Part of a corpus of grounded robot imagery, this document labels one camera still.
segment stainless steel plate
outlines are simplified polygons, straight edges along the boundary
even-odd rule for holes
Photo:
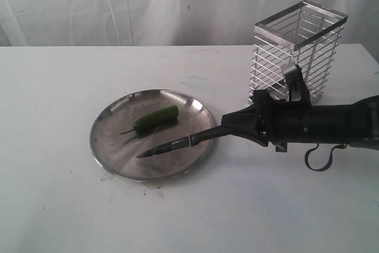
[[[136,132],[120,134],[131,129],[137,119],[170,105],[179,107],[176,126],[156,127],[142,137]],[[211,127],[211,114],[193,97],[170,90],[145,90],[109,105],[95,120],[89,139],[96,161],[110,173],[135,181],[155,181],[188,172],[209,153],[213,140],[151,158],[136,158],[137,155]]]

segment wire rack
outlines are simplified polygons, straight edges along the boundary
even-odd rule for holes
[[[311,101],[320,100],[347,18],[341,12],[302,1],[255,24],[250,102],[253,90],[265,88],[273,98],[288,100],[281,71],[289,63],[301,67]]]

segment white curtain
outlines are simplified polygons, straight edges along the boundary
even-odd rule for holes
[[[255,22],[299,1],[0,0],[0,33],[13,46],[251,44]],[[379,0],[311,1],[349,14],[342,42],[379,58]]]

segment white tabletop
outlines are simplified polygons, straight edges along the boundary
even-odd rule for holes
[[[336,150],[318,173],[304,165],[311,145],[275,153],[229,136],[159,184],[95,162],[91,125],[126,94],[181,91],[219,120],[245,107],[251,46],[8,47],[0,57],[0,252],[379,251],[374,150]],[[361,45],[340,45],[332,64],[319,104],[379,94],[379,65]]]

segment metal wire basket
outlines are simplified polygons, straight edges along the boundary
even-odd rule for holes
[[[330,63],[348,16],[310,1],[295,4],[255,24],[249,100],[267,88],[275,99],[288,100],[282,68],[301,67],[311,101],[321,99]]]

